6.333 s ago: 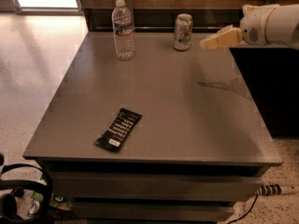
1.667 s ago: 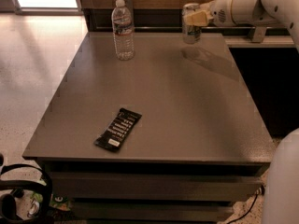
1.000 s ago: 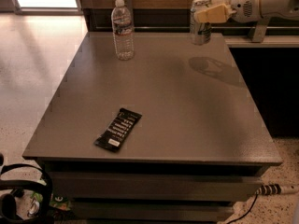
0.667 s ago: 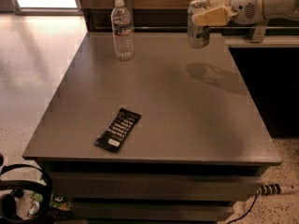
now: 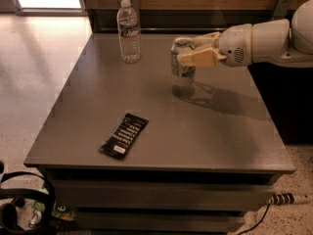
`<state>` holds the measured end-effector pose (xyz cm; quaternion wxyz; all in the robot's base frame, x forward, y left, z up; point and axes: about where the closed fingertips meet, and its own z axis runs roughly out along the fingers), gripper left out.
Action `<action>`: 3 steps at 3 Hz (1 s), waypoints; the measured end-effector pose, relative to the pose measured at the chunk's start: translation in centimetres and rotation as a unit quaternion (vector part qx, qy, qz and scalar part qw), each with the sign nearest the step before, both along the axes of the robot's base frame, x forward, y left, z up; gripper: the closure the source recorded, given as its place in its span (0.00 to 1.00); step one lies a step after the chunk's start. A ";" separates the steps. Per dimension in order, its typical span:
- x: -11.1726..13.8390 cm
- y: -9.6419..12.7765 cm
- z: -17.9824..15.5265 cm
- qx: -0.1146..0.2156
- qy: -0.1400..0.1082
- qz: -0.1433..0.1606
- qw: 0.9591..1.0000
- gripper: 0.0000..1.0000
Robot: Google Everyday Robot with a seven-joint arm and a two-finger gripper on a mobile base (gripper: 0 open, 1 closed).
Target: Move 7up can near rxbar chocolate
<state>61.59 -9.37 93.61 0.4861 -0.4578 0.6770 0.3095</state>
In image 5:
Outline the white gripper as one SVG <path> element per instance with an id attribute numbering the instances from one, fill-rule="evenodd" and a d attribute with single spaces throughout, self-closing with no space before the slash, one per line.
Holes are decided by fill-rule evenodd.
<path id="1" fill-rule="evenodd" d="M 184 67 L 213 68 L 220 61 L 231 68 L 246 67 L 251 64 L 251 38 L 250 23 L 232 26 L 222 33 L 215 31 L 192 37 L 188 47 L 208 48 L 179 54 L 177 60 Z M 217 45 L 220 53 L 214 49 Z"/>

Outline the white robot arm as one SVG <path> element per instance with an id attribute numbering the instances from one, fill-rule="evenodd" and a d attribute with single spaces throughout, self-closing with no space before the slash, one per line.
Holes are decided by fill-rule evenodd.
<path id="1" fill-rule="evenodd" d="M 177 61 L 184 67 L 245 67 L 270 63 L 284 68 L 313 66 L 313 0 L 303 3 L 291 20 L 240 24 L 223 32 L 178 37 Z"/>

